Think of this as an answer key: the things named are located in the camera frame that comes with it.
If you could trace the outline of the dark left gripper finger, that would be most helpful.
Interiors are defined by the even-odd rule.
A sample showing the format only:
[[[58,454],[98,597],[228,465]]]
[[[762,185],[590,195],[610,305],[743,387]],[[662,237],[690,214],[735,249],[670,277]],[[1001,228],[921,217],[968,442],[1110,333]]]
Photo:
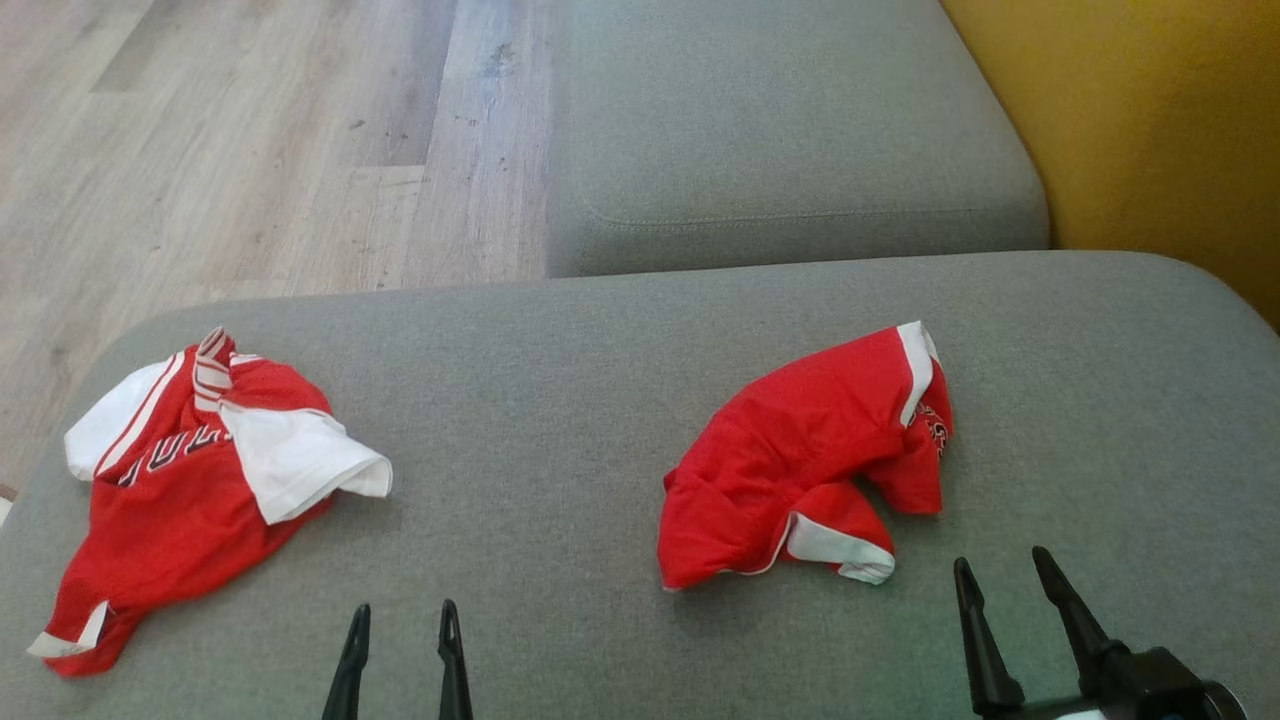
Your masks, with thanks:
[[[474,720],[460,615],[453,600],[442,603],[438,655],[444,666],[438,720]]]
[[[323,720],[358,720],[360,688],[369,661],[370,639],[371,606],[361,603],[355,611],[340,651]]]

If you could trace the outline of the large grey sofa seat cushion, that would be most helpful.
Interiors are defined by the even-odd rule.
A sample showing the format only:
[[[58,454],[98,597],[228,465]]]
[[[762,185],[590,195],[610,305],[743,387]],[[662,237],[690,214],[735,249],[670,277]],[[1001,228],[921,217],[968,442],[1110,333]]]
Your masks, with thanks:
[[[662,478],[785,363],[919,320],[957,430],[943,512],[887,514],[879,587],[786,562],[660,588]],[[0,720],[317,720],[372,607],[361,720],[434,719],[442,601],[502,720],[968,720],[966,557],[1030,700],[1076,689],[1030,548],[1107,632],[1280,720],[1280,336],[1225,284],[1134,252],[1020,251],[196,307],[122,336],[70,418],[224,325],[387,455],[228,587],[145,620],[110,671],[27,653],[84,534],[61,438],[0,527]]]

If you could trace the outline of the grey sofa cushion with seam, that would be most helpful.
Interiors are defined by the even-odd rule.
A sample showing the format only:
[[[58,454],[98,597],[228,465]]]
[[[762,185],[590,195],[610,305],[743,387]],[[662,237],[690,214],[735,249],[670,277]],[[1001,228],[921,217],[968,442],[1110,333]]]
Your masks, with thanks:
[[[941,0],[557,0],[547,272],[1046,250]]]

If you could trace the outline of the yellow cushion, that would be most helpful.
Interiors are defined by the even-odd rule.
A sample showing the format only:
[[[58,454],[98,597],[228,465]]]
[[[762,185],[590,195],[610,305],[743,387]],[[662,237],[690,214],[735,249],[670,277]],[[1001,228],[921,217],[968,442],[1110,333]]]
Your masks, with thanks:
[[[1056,249],[1212,273],[1280,332],[1280,0],[941,0]]]

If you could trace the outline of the red white basketball jersey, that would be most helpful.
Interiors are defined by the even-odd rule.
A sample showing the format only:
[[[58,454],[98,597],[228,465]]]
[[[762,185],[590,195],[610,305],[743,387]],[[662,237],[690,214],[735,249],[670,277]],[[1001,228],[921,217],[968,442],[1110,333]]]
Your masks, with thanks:
[[[383,498],[393,483],[320,388],[221,327],[109,389],[64,450],[88,530],[28,647],[61,676],[109,670],[150,614],[255,568],[337,492]]]

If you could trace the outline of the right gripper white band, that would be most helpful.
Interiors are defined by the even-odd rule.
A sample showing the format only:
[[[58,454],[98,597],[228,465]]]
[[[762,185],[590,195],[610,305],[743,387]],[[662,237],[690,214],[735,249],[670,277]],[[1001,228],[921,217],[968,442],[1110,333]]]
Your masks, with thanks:
[[[1078,670],[1079,696],[1025,701],[986,619],[986,600],[965,557],[954,562],[972,711],[982,720],[1249,720],[1224,684],[1197,676],[1166,648],[1134,653],[1110,637],[1043,546],[1032,559],[1057,609]]]

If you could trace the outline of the red shorts white trim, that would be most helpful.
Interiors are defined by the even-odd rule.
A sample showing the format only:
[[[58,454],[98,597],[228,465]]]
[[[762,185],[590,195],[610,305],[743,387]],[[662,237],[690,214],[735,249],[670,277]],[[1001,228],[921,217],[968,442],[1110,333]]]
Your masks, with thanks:
[[[662,585],[817,562],[878,585],[893,542],[859,487],[896,512],[942,511],[955,432],[947,379],[920,322],[800,357],[740,389],[663,480]]]

